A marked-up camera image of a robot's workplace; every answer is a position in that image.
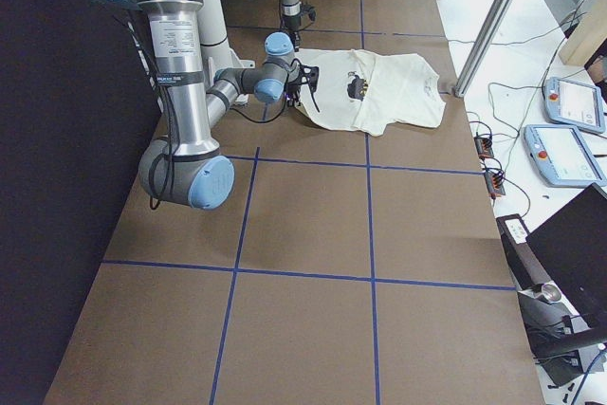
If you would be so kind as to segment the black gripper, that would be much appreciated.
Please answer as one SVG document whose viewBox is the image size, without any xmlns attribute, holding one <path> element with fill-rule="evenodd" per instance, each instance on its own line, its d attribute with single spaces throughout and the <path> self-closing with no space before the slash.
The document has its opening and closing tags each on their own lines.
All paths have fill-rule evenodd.
<svg viewBox="0 0 607 405">
<path fill-rule="evenodd" d="M 293 78 L 288 78 L 285 83 L 285 102 L 290 107 L 303 106 L 301 101 L 301 89 L 303 85 L 307 85 L 307 77 L 304 73 Z"/>
<path fill-rule="evenodd" d="M 301 17 L 299 15 L 296 16 L 286 16 L 285 18 L 285 27 L 289 38 L 292 43 L 293 52 L 299 52 L 301 50 L 301 36 L 300 36 L 300 27 L 302 25 Z"/>
</svg>

